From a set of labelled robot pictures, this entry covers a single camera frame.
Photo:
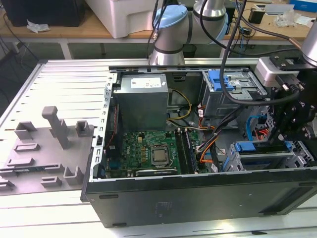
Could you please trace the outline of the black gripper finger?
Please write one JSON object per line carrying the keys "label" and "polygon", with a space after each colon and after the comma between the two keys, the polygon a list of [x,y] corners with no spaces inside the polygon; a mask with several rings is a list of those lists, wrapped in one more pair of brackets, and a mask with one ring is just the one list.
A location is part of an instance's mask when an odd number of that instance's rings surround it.
{"label": "black gripper finger", "polygon": [[310,125],[287,129],[282,135],[284,139],[288,141],[315,140],[317,138]]}
{"label": "black gripper finger", "polygon": [[299,91],[271,90],[271,99],[285,99],[287,96],[291,97],[291,101],[269,107],[273,121],[273,126],[268,137],[269,144],[278,144],[283,140],[298,140],[295,136],[296,130],[292,127],[294,125],[292,119],[294,119],[294,115],[297,112],[295,104],[299,97]]}

